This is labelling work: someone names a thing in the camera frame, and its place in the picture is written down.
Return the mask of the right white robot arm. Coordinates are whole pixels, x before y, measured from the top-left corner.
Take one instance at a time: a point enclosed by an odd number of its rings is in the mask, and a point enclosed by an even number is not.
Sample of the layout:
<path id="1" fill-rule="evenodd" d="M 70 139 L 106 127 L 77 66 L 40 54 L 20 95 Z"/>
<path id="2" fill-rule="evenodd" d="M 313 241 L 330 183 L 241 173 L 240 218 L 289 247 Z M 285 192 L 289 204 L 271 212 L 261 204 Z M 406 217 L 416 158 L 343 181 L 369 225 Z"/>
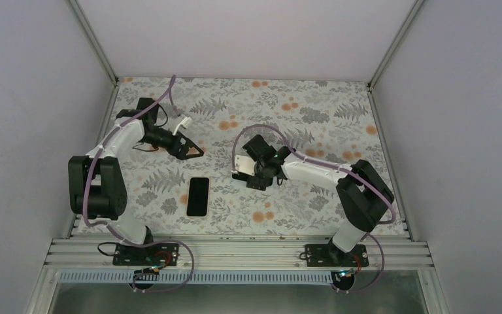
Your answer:
<path id="1" fill-rule="evenodd" d="M 366 160 L 338 164 L 303 155 L 291 147 L 275 149 L 261 135 L 244 144 L 244 155 L 232 157 L 233 178 L 245 181 L 248 188 L 265 190 L 274 180 L 303 181 L 338 195 L 344 220 L 329 240 L 329 261 L 344 266 L 353 257 L 353 248 L 390 212 L 394 195 L 388 185 Z"/>

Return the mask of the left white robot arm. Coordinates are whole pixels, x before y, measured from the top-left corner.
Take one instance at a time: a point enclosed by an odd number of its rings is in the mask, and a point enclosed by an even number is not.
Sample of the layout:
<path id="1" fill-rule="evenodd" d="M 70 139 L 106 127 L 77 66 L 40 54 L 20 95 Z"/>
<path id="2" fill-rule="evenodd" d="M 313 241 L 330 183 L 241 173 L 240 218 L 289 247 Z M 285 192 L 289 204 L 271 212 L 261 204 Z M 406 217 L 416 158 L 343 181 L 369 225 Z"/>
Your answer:
<path id="1" fill-rule="evenodd" d="M 140 98 L 134 109 L 122 109 L 113 126 L 95 148 L 68 163 L 69 200 L 73 213 L 81 215 L 89 228 L 102 226 L 124 245 L 140 265 L 151 263 L 156 247 L 150 229 L 127 212 L 128 195 L 121 165 L 137 144 L 163 148 L 178 160 L 204 155 L 186 137 L 192 119 L 178 115 L 172 125 L 157 123 L 162 106 L 151 98 Z"/>

